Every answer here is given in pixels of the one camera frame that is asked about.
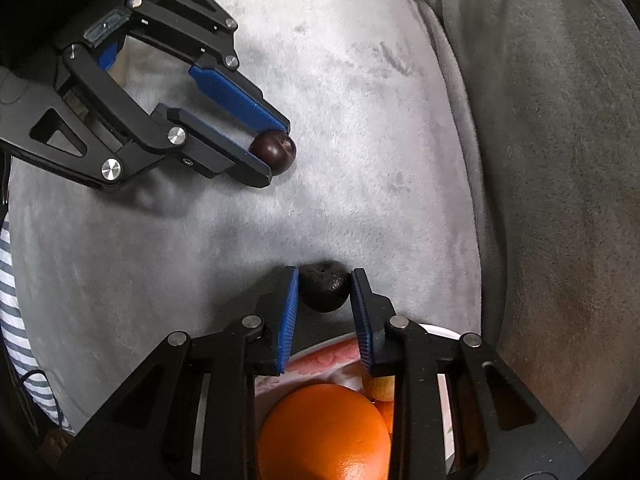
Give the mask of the brown longan fruit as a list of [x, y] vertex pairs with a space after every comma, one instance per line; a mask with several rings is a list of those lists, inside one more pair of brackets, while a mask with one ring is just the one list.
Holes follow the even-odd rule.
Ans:
[[364, 374], [362, 378], [364, 394], [375, 402], [393, 402], [395, 399], [394, 376], [371, 376]]

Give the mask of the floral white plate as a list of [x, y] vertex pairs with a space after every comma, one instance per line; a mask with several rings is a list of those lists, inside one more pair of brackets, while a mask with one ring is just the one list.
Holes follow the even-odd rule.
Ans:
[[[460, 334], [449, 328], [421, 324], [427, 333], [457, 341]], [[360, 362], [355, 333], [338, 336], [315, 344], [291, 356], [285, 372], [279, 376], [258, 376], [255, 379], [256, 434], [272, 408], [293, 390], [329, 382], [364, 394], [363, 375], [366, 369]], [[445, 465], [449, 472], [454, 466], [454, 430], [452, 429], [448, 388], [444, 374], [438, 374], [440, 405], [442, 406], [442, 433], [444, 434]]]

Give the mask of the large smooth orange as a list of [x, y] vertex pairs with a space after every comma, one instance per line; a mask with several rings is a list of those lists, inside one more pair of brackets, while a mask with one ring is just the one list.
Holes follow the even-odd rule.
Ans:
[[294, 390], [269, 412], [257, 461], [263, 479], [385, 479], [390, 433], [362, 394], [315, 384]]

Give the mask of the dark plum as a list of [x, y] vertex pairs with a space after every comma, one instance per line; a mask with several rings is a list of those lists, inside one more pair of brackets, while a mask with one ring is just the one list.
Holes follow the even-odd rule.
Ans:
[[299, 268], [299, 301], [319, 313], [338, 310], [348, 299], [352, 277], [343, 263], [321, 261]]
[[297, 156], [295, 142], [285, 131], [280, 130], [259, 133], [248, 150], [262, 160], [274, 176], [288, 171]]

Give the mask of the small mandarin orange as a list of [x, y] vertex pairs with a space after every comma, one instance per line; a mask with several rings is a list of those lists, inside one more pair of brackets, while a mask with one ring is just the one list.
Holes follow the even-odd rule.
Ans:
[[378, 412], [381, 414], [382, 419], [385, 422], [385, 426], [388, 434], [391, 436], [394, 430], [394, 402], [386, 402], [375, 400], [373, 405], [376, 407]]

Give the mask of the striped blue white cloth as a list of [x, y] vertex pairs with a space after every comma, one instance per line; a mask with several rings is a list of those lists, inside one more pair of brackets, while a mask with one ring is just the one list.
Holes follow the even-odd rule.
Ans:
[[46, 373], [40, 368], [32, 352], [27, 336], [17, 299], [8, 218], [4, 218], [1, 223], [1, 333], [20, 388], [51, 422], [74, 436], [75, 430], [64, 415]]

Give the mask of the grey sofa back cushion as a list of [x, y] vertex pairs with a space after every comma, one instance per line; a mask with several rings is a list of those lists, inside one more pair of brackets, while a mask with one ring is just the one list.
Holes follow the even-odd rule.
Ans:
[[460, 131], [480, 330], [594, 462], [639, 396], [639, 29], [623, 0], [418, 0]]

